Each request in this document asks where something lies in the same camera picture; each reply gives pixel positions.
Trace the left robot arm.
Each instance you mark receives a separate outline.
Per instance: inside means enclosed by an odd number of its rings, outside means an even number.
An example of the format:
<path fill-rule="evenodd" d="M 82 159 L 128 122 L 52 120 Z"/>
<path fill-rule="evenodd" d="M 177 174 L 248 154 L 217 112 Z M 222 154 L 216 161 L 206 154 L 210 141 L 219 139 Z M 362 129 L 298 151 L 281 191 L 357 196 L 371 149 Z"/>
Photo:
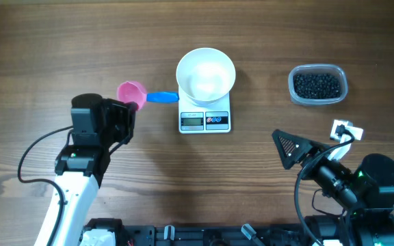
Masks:
<path fill-rule="evenodd" d="M 54 194 L 36 245 L 78 245 L 111 155 L 133 137 L 137 104 L 81 94 L 71 100 L 72 125 L 55 160 Z"/>

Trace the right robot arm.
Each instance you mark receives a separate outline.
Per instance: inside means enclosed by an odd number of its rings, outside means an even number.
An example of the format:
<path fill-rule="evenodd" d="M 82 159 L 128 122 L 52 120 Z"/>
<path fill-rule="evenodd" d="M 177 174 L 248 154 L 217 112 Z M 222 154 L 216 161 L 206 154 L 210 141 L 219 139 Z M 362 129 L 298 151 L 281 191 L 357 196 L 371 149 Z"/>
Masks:
<path fill-rule="evenodd" d="M 394 160 L 368 154 L 351 172 L 336 154 L 358 139 L 356 130 L 339 125 L 333 132 L 340 140 L 334 146 L 280 130 L 272 138 L 285 169 L 302 167 L 295 188 L 313 180 L 342 207 L 341 214 L 330 215 L 342 245 L 394 245 Z"/>

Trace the pink scoop with blue handle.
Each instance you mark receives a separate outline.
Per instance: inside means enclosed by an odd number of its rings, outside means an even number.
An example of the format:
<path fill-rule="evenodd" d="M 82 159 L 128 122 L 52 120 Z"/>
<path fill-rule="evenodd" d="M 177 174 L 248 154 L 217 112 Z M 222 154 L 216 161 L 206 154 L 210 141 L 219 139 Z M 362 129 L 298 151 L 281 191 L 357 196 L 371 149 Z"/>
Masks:
<path fill-rule="evenodd" d="M 117 99 L 123 103 L 135 103 L 137 110 L 144 107 L 146 103 L 177 103 L 179 94 L 177 92 L 152 92 L 149 93 L 144 85 L 137 81 L 125 81 L 116 90 Z"/>

